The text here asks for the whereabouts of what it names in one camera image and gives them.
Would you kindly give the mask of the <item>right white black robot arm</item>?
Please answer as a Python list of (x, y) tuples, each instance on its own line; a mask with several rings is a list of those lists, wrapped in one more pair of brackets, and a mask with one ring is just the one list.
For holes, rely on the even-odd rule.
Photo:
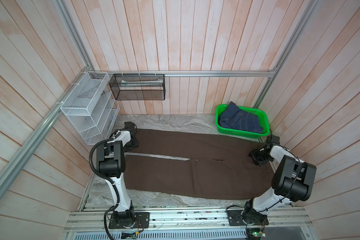
[(261, 196), (246, 202), (241, 212), (246, 225), (264, 224), (271, 211), (297, 201), (307, 201), (313, 190), (317, 167), (307, 163), (280, 145), (280, 138), (269, 135), (249, 156), (257, 166), (276, 161), (278, 168), (271, 187)]

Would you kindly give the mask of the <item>brown corduroy trousers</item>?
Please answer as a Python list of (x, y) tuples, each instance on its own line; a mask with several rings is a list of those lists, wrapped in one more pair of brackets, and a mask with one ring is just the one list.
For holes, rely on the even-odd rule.
[(249, 156), (258, 143), (222, 135), (139, 129), (126, 155), (126, 187), (195, 198), (244, 200), (271, 187), (269, 164)]

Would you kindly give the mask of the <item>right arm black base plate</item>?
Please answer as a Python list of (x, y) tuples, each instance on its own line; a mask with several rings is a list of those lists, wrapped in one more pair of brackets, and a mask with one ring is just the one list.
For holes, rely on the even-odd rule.
[(267, 215), (255, 210), (227, 210), (227, 216), (230, 226), (263, 226), (269, 224)]

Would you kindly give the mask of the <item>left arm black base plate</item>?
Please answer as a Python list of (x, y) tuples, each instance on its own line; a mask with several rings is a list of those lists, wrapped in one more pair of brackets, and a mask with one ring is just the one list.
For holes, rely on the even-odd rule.
[(111, 214), (109, 229), (147, 229), (149, 227), (150, 213), (114, 212)]

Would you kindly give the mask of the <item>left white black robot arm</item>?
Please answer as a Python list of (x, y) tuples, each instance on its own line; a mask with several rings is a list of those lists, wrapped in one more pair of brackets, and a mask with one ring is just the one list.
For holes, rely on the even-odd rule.
[(105, 212), (105, 219), (111, 228), (133, 228), (136, 224), (135, 210), (128, 196), (124, 180), (126, 170), (125, 152), (137, 148), (137, 126), (125, 122), (124, 128), (115, 130), (108, 139), (96, 143), (89, 155), (89, 164), (94, 174), (108, 184), (113, 198), (113, 206)]

